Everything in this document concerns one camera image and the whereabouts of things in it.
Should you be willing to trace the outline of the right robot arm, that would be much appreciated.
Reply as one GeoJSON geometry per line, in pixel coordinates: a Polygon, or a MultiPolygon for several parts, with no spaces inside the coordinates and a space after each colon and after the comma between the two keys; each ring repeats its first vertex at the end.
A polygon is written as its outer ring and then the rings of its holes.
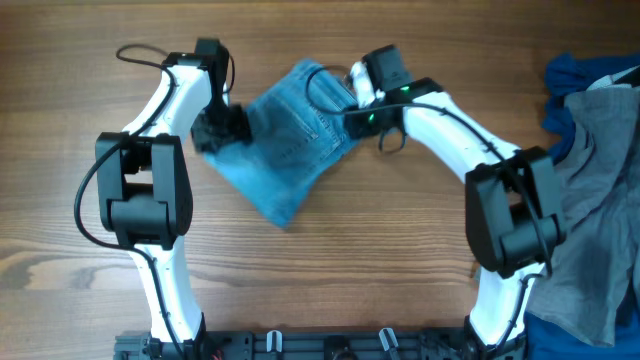
{"type": "Polygon", "coordinates": [[[393,45],[364,55],[347,81],[357,99],[345,115],[352,138],[397,130],[432,151],[464,185],[465,233],[479,283],[455,352],[462,359],[520,352],[532,287],[552,276],[551,256],[566,239],[551,158],[540,147],[523,150],[492,134],[434,80],[413,79],[393,45]]]}

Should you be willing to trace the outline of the light blue denim jeans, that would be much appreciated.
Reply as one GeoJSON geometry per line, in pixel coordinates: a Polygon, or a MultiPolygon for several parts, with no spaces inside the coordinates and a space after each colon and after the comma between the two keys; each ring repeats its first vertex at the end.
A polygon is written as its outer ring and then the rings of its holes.
{"type": "Polygon", "coordinates": [[[320,175],[358,145],[341,116],[356,103],[350,91],[311,59],[292,70],[247,108],[253,140],[233,143],[205,160],[254,205],[266,220],[287,227],[320,175]]]}

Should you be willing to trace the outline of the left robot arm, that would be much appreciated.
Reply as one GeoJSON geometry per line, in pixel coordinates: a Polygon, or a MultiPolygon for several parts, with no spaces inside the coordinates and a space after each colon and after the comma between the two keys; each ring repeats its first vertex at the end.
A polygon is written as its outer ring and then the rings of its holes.
{"type": "Polygon", "coordinates": [[[115,250],[138,269],[152,317],[151,329],[116,340],[117,359],[220,359],[193,293],[185,235],[193,194],[182,144],[215,153],[252,140],[246,112],[229,102],[235,63],[215,38],[200,38],[193,52],[171,52],[157,64],[156,92],[134,121],[96,140],[96,161],[86,175],[98,185],[103,227],[115,250]]]}

